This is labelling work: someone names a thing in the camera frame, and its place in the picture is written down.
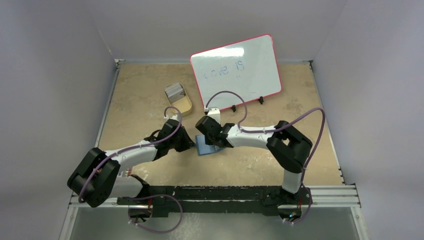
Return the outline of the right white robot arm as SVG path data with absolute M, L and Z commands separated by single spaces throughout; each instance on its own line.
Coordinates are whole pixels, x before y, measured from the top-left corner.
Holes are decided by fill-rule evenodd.
M 265 128 L 247 127 L 241 131 L 234 123 L 221 125 L 210 116 L 203 116 L 195 128 L 205 137 L 205 144 L 219 148 L 252 147 L 269 150 L 283 168 L 280 196 L 288 204 L 300 198 L 305 163 L 312 150 L 312 142 L 294 126 L 281 120 Z

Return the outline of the blue leather card holder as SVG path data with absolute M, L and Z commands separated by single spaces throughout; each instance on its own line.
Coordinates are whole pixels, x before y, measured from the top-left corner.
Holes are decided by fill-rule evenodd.
M 224 147 L 206 144 L 205 136 L 202 134 L 195 136 L 195 145 L 198 156 L 215 154 L 225 149 Z

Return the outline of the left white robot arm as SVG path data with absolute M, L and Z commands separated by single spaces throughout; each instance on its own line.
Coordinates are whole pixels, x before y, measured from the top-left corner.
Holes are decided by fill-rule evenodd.
M 142 141 L 116 150 L 91 148 L 67 180 L 67 186 L 78 194 L 79 203 L 95 208 L 109 198 L 130 197 L 138 205 L 146 203 L 147 183 L 131 175 L 119 180 L 119 174 L 136 165 L 156 161 L 169 150 L 180 153 L 195 147 L 178 119 L 168 119 Z

